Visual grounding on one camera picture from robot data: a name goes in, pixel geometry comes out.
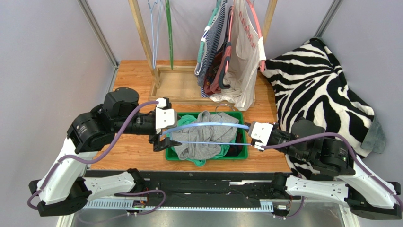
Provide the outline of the light blue plastic hanger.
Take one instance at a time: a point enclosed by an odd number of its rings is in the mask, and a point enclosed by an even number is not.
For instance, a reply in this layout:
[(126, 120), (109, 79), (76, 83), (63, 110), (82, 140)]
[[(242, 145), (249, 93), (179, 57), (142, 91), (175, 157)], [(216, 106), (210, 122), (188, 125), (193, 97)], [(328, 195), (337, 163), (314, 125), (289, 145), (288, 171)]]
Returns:
[[(177, 126), (172, 129), (168, 129), (162, 132), (162, 136), (169, 135), (170, 139), (173, 139), (171, 135), (174, 131), (179, 131), (187, 128), (194, 128), (194, 127), (204, 127), (204, 126), (215, 126), (215, 127), (230, 127), (230, 128), (239, 128), (245, 131), (249, 130), (249, 126), (244, 124), (235, 124), (235, 123), (228, 123), (228, 122), (200, 122), (200, 123), (191, 123), (188, 125)], [(249, 143), (223, 143), (223, 142), (185, 142), (190, 144), (218, 144), (218, 145), (240, 145), (240, 146), (250, 146)]]

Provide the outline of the navy tank top maroon trim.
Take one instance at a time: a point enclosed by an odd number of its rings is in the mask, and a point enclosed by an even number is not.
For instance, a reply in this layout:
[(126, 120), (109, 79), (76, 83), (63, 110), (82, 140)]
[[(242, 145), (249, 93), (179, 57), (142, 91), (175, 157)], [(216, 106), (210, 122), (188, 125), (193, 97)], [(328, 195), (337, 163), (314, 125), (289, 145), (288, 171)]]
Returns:
[[(238, 132), (235, 143), (242, 143), (243, 135)], [(243, 145), (230, 145), (225, 157), (237, 157), (243, 150)]]

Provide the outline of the blue white striped tank top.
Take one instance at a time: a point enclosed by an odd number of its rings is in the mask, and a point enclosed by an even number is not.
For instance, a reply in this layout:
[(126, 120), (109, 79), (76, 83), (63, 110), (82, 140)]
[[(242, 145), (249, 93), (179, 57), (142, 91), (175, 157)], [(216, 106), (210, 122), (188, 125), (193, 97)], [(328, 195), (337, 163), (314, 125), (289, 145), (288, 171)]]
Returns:
[(208, 31), (205, 56), (202, 63), (197, 63), (194, 69), (194, 75), (197, 78), (197, 85), (200, 87), (200, 89), (203, 87), (205, 76), (208, 72), (208, 69), (212, 65), (215, 53), (218, 49), (222, 28), (225, 22), (227, 3), (228, 2), (226, 0), (221, 0), (217, 20), (212, 24), (210, 30)]

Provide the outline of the green plastic hanger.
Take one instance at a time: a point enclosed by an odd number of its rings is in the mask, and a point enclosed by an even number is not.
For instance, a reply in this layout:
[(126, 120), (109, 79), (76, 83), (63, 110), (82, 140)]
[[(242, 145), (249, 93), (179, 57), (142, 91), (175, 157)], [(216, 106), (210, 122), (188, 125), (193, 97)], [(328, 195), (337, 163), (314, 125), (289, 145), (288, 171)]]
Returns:
[(167, 19), (167, 29), (168, 29), (170, 68), (173, 69), (173, 67), (174, 67), (174, 47), (173, 47), (173, 31), (172, 31), (170, 0), (165, 0), (165, 8), (166, 8), (166, 19)]

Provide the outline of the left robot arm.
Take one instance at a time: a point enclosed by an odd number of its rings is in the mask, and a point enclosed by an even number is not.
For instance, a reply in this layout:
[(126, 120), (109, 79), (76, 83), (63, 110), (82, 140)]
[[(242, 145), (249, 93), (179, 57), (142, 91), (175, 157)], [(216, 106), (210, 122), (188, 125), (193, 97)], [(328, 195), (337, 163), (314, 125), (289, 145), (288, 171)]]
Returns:
[(177, 126), (179, 116), (168, 98), (139, 103), (139, 93), (128, 87), (109, 92), (102, 104), (78, 115), (67, 130), (62, 149), (48, 173), (29, 183), (30, 208), (42, 217), (65, 216), (89, 202), (110, 195), (139, 196), (146, 185), (137, 169), (107, 177), (86, 178), (89, 165), (99, 162), (123, 134), (146, 135), (155, 152), (179, 145), (162, 138), (164, 129)]

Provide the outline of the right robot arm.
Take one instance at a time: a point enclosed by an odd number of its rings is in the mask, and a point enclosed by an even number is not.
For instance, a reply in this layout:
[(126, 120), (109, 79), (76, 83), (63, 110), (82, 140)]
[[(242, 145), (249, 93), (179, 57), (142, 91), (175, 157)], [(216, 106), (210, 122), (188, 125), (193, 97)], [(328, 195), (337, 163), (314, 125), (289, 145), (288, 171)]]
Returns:
[(260, 151), (275, 149), (298, 161), (310, 163), (328, 181), (303, 179), (275, 173), (270, 193), (276, 198), (311, 197), (349, 208), (351, 213), (370, 220), (401, 220), (401, 186), (380, 179), (370, 170), (341, 135), (301, 118), (290, 132), (270, 123), (246, 126), (252, 145)]

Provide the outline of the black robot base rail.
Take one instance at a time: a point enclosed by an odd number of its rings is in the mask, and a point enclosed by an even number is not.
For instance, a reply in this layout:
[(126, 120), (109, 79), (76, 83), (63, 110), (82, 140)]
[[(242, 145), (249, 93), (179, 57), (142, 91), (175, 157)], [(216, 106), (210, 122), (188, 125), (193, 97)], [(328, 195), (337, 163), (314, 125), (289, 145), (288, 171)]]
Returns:
[(147, 211), (271, 212), (292, 201), (296, 208), (301, 196), (280, 191), (285, 175), (267, 172), (140, 171), (144, 178), (141, 196), (111, 195), (90, 202), (87, 209)]

